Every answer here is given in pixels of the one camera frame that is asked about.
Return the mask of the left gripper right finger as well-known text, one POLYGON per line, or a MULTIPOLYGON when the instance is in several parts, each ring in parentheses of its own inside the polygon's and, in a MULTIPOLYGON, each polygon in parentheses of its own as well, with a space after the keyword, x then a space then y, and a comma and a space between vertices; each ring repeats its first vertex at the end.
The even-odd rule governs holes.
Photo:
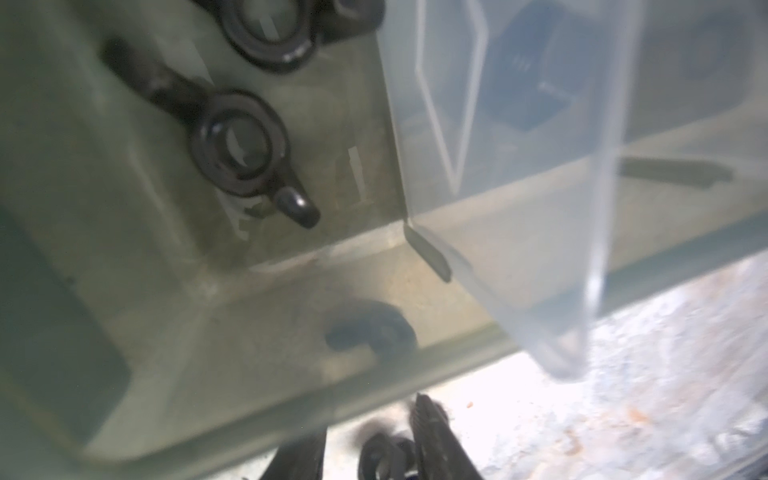
POLYGON ((430 396, 416 394, 409 425, 415 442, 419 479, 482 479, 451 430, 447 415, 430 396))

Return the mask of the clear green organizer box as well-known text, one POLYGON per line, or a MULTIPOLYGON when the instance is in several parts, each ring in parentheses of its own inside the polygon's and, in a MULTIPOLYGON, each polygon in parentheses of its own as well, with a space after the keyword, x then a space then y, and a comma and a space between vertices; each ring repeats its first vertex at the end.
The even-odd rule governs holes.
POLYGON ((1 475, 481 478, 430 386, 767 249, 763 1, 5 1, 1 475))

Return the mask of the black hex nut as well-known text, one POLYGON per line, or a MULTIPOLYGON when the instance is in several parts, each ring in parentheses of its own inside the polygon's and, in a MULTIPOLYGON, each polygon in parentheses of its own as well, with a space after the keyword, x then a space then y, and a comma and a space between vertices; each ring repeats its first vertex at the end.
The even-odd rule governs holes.
POLYGON ((558 2, 529 3, 490 45, 489 114, 521 132, 553 118, 585 89, 599 37, 594 21, 558 2))

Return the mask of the black wing nut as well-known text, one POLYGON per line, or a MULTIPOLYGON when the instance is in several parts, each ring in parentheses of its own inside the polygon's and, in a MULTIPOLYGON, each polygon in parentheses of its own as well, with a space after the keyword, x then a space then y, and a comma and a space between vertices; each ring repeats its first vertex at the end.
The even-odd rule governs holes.
POLYGON ((240 198, 265 196, 305 229, 318 224, 321 212, 290 163, 288 130, 264 99, 206 89, 117 36, 105 40, 99 56, 125 85, 184 125, 191 159, 216 188, 240 198), (252 123, 265 138, 266 159, 255 169, 239 164, 226 145, 225 128, 236 120, 252 123))
POLYGON ((212 15, 242 58, 274 74, 302 68, 324 44, 375 32, 386 11, 386 3, 378 0, 297 1, 295 27, 287 37, 273 41, 252 33, 243 1, 199 1, 197 5, 212 15))

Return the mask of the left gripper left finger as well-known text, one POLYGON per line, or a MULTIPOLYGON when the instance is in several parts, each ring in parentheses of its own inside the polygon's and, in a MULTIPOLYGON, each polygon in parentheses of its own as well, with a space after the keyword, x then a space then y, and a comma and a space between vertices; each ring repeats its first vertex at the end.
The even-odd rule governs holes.
POLYGON ((327 431, 280 446, 261 480, 321 480, 327 431))

